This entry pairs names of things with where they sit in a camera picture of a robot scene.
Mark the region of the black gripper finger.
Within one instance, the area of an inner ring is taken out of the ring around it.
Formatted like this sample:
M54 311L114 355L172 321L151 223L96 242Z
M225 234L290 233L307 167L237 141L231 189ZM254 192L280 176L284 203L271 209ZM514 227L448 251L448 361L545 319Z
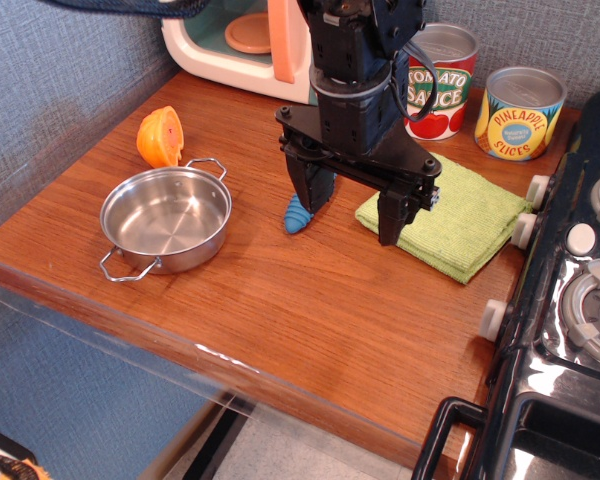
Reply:
M297 145L286 145L284 154L301 205L316 214L334 192L334 173L323 166L327 156L321 150L306 150Z
M417 197L394 190L381 192L377 201L380 244L395 245L405 226L414 221L420 206L421 202Z

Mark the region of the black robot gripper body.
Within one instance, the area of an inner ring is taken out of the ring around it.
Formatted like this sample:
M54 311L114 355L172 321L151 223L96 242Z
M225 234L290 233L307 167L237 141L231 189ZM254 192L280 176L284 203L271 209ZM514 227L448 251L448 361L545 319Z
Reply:
M281 124L281 150L297 145L321 150L323 166L369 186L379 193L394 190L417 197L420 210L439 200L436 179L442 167L406 132L408 84L386 80L362 90L341 84L338 90L322 85L316 106L283 106L276 112Z

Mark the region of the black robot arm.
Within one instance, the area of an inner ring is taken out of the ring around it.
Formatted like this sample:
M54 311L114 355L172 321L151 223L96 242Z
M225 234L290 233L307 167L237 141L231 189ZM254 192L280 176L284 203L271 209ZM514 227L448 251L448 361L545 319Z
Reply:
M429 63L412 39L425 27L421 1L302 1L312 46L314 106L283 106L281 149L301 205L318 212L344 176L379 193L378 236L398 242L438 199L438 160L408 134L409 62Z

